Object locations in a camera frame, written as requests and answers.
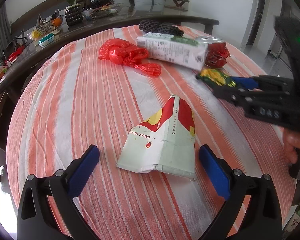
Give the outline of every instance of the human hand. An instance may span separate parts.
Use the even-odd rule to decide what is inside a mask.
[[[300,132],[284,129],[283,131],[284,155],[286,163],[295,164],[298,160],[296,148],[300,149]]]

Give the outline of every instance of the crushed paper cup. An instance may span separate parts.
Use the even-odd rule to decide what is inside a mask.
[[[136,173],[156,170],[195,179],[194,140],[190,106],[171,95],[156,114],[131,129],[116,166]]]

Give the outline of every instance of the white carton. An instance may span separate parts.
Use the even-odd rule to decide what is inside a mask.
[[[169,34],[147,33],[137,37],[137,46],[148,50],[150,58],[161,59],[200,71],[208,45]]]
[[[137,173],[157,170],[195,179],[194,138],[190,106],[171,95],[156,114],[131,129],[116,166]]]

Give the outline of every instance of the floor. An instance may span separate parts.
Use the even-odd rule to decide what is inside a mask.
[[[246,46],[240,50],[257,63],[268,75],[293,78],[290,68],[282,60],[274,59],[270,54],[265,55],[253,46]]]

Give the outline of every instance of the blue gripper pad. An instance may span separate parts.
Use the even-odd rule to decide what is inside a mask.
[[[255,88],[259,87],[259,84],[257,81],[255,81],[253,78],[242,78],[242,77],[231,77],[236,83],[241,84],[246,89],[253,90]]]
[[[220,165],[221,162],[224,162],[224,165],[228,164],[218,159],[208,145],[200,147],[199,159],[218,195],[228,200],[231,194],[230,174],[227,174]]]
[[[86,185],[95,166],[99,162],[100,152],[97,146],[91,145],[80,159],[74,160],[69,167],[74,163],[78,166],[74,170],[72,176],[68,179],[68,196],[73,199],[78,197],[84,186]]]

